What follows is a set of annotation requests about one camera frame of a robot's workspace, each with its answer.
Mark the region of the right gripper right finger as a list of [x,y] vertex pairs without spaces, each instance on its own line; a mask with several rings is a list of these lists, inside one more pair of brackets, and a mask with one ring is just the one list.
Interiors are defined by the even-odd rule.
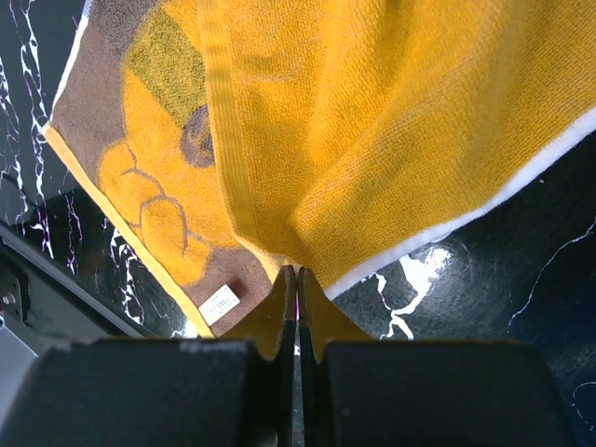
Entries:
[[308,446],[573,446],[547,363],[511,341],[373,339],[297,278]]

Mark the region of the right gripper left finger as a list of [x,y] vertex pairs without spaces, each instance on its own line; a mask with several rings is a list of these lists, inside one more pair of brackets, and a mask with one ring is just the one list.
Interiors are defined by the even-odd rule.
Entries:
[[229,338],[51,347],[1,427],[5,446],[289,446],[295,273]]

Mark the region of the brown yellow towel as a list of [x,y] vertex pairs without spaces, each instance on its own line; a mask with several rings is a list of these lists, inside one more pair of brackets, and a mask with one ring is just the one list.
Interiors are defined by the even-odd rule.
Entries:
[[591,1],[90,1],[44,137],[201,337],[335,297],[595,129]]

